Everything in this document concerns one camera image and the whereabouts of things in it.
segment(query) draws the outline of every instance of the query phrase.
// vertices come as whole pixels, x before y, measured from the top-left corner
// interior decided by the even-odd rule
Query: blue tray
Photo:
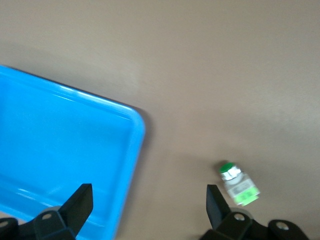
[[[113,239],[144,132],[130,107],[0,66],[0,211],[29,221],[92,183],[77,239]]]

